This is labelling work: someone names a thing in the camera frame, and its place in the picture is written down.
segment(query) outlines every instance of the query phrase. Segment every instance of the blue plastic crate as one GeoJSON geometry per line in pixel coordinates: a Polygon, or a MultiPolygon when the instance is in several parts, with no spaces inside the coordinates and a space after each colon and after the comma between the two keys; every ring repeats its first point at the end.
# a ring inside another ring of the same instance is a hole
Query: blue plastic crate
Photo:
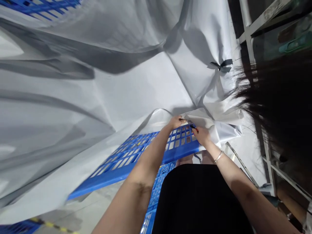
{"type": "Polygon", "coordinates": [[[34,15],[37,14],[53,21],[68,12],[68,7],[80,5],[80,0],[0,0],[0,4],[35,18],[38,18],[34,15]]]}
{"type": "Polygon", "coordinates": [[[175,163],[176,163],[176,161],[168,163],[168,164],[162,166],[161,168],[159,168],[159,171],[158,171],[158,174],[157,174],[157,177],[156,177],[156,180],[154,182],[153,189],[152,189],[152,194],[150,196],[149,207],[147,209],[145,219],[144,219],[144,223],[143,223],[143,226],[141,228],[140,233],[142,233],[142,234],[150,234],[152,232],[154,220],[155,220],[155,215],[156,215],[156,209],[157,209],[158,200],[159,200],[159,195],[160,195],[160,190],[162,188],[163,180],[165,179],[167,174],[172,169],[175,168],[175,166],[176,166],[175,163]]]}
{"type": "Polygon", "coordinates": [[[1,234],[32,234],[38,228],[40,224],[25,220],[12,225],[0,225],[1,234]]]}
{"type": "MultiPolygon", "coordinates": [[[[68,200],[126,179],[142,152],[158,133],[130,136],[68,197],[68,200]]],[[[199,143],[190,126],[181,126],[170,133],[162,165],[196,153],[198,148],[199,143]]]]}

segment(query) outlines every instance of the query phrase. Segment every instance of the bracelet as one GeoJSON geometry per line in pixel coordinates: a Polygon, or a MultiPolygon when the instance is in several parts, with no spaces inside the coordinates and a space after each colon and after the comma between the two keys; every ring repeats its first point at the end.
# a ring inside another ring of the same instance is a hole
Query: bracelet
{"type": "Polygon", "coordinates": [[[215,164],[217,164],[217,161],[221,158],[221,156],[223,155],[223,151],[221,150],[219,156],[217,157],[217,159],[214,161],[215,164]]]}

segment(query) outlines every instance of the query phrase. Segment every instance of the black ribbon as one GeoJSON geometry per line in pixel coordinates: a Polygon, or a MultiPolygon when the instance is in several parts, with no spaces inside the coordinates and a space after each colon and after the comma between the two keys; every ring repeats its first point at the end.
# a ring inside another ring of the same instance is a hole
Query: black ribbon
{"type": "Polygon", "coordinates": [[[216,62],[211,62],[210,64],[216,66],[219,69],[219,71],[230,72],[230,70],[232,68],[231,67],[226,67],[226,66],[227,65],[232,65],[233,64],[233,60],[232,59],[224,60],[223,63],[221,63],[221,65],[217,64],[216,62]]]}

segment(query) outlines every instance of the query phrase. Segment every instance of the floor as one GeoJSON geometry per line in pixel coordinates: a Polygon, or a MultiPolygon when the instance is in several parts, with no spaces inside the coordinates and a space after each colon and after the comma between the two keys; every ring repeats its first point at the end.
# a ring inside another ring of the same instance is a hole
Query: floor
{"type": "MultiPolygon", "coordinates": [[[[241,53],[238,39],[236,39],[232,20],[230,21],[230,35],[232,43],[232,58],[235,66],[241,65],[241,53]]],[[[237,154],[244,162],[256,182],[261,186],[267,182],[263,161],[260,155],[260,147],[255,133],[253,119],[245,115],[242,125],[242,136],[229,141],[231,146],[236,150],[237,154]]],[[[233,158],[234,153],[224,145],[222,150],[233,158]]],[[[234,162],[242,167],[238,159],[235,157],[234,162]]],[[[121,186],[122,181],[108,187],[102,188],[91,193],[84,201],[66,205],[58,210],[46,213],[41,216],[43,220],[55,223],[60,227],[65,227],[81,234],[90,234],[100,220],[105,210],[109,206],[111,200],[121,186]]],[[[42,226],[35,234],[58,234],[58,230],[42,226]]]]}

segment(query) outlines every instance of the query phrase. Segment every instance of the long dark hair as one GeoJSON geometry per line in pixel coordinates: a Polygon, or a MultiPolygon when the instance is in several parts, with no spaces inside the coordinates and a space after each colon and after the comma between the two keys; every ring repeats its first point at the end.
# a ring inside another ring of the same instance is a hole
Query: long dark hair
{"type": "Polygon", "coordinates": [[[308,152],[312,134],[312,50],[259,62],[239,73],[234,90],[240,107],[254,117],[275,145],[308,152]]]}

